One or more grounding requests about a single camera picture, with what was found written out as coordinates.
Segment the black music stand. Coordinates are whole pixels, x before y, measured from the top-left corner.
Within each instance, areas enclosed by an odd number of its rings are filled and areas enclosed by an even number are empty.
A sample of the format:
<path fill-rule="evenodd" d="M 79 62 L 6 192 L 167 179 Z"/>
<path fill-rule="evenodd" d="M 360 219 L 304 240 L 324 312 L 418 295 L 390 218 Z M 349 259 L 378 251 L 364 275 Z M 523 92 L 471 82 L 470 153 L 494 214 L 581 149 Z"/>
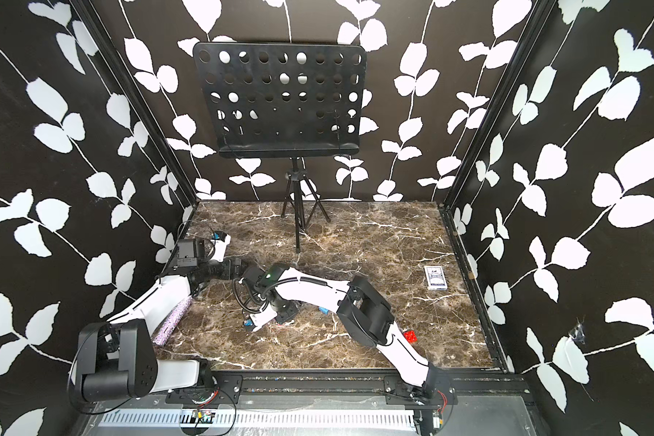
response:
<path fill-rule="evenodd" d="M 364 48 L 200 42 L 193 58 L 217 152 L 245 171 L 232 182 L 270 185 L 272 177 L 258 173 L 258 166 L 266 159 L 290 160 L 283 204 L 294 209 L 301 234 L 314 215 L 303 207 L 303 190 L 311 193 L 314 209 L 323 209 L 301 159 L 360 151 Z"/>

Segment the black front mounting rail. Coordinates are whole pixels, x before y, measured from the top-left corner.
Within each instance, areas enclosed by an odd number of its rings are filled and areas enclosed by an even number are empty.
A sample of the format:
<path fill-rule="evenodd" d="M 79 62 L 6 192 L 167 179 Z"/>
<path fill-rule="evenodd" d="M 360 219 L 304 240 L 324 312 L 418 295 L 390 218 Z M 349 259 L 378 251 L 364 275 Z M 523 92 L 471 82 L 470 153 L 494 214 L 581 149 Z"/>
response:
<path fill-rule="evenodd" d="M 434 387 L 414 388 L 398 372 L 387 369 L 215 371 L 221 392 L 234 401 L 255 395 L 380 396 L 393 405 L 408 408 L 451 408 L 465 399 L 520 399 L 535 401 L 530 387 L 519 375 L 495 369 L 448 369 L 436 376 Z"/>

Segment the purple glitter roll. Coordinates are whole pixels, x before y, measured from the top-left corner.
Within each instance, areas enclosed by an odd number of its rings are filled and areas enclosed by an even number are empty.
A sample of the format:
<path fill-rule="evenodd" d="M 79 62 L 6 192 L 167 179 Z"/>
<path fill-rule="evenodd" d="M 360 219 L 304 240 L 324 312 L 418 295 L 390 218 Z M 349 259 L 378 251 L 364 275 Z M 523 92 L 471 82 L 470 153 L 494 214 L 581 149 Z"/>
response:
<path fill-rule="evenodd" d="M 192 305 L 194 299 L 192 296 L 188 296 L 183 301 L 178 303 L 176 307 L 170 312 L 170 314 L 165 318 L 161 326 L 158 328 L 156 335 L 153 338 L 153 344 L 156 346 L 164 346 L 169 341 L 177 325 L 181 322 L 181 319 L 188 312 L 189 308 Z"/>

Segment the white perforated strip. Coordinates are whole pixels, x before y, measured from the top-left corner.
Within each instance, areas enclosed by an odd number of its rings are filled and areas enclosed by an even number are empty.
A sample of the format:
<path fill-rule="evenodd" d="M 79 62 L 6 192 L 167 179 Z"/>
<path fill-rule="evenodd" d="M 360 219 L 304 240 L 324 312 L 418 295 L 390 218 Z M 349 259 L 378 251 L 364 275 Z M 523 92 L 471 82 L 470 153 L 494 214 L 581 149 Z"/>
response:
<path fill-rule="evenodd" d="M 98 423 L 104 428 L 366 428 L 413 431 L 413 412 L 407 410 L 299 410 L 289 412 L 130 409 L 107 414 Z"/>

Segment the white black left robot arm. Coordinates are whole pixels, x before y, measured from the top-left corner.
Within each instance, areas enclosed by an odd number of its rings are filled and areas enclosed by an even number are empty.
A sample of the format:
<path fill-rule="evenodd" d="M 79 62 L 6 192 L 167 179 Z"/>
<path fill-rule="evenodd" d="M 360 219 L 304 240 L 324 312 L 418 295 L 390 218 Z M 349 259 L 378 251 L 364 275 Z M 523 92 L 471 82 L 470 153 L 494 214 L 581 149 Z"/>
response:
<path fill-rule="evenodd" d="M 246 268 L 247 262 L 234 258 L 172 261 L 128 308 L 106 322 L 83 328 L 66 382 L 70 403 L 80 408 L 187 388 L 201 391 L 191 403 L 210 403 L 219 388 L 207 365 L 199 360 L 158 360 L 154 335 L 172 331 L 170 315 L 206 283 L 238 279 Z"/>

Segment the blue white card box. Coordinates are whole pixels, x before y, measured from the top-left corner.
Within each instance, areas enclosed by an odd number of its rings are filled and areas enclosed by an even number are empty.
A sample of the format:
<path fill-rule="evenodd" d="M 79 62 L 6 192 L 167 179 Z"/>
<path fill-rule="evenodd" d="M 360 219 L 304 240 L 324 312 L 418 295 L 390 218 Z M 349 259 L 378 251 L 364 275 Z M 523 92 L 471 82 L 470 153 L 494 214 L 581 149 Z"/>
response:
<path fill-rule="evenodd" d="M 443 267 L 439 265 L 426 265 L 424 274 L 427 282 L 427 289 L 430 291 L 446 291 L 448 283 L 446 281 Z"/>

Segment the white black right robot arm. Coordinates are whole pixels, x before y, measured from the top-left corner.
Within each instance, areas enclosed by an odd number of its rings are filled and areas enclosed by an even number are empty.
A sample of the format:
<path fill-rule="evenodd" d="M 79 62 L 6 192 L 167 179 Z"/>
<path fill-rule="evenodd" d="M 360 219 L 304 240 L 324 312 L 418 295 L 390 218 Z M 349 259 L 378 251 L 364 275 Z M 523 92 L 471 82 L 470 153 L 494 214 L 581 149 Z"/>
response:
<path fill-rule="evenodd" d="M 414 349 L 396 323 L 392 305 L 367 277 L 356 274 L 349 281 L 328 280 L 276 263 L 266 271 L 249 267 L 234 281 L 235 287 L 239 285 L 258 305 L 247 311 L 247 329 L 256 332 L 272 321 L 287 323 L 301 304 L 323 308 L 336 314 L 356 343 L 378 350 L 415 395 L 439 400 L 441 405 L 457 403 L 449 376 Z"/>

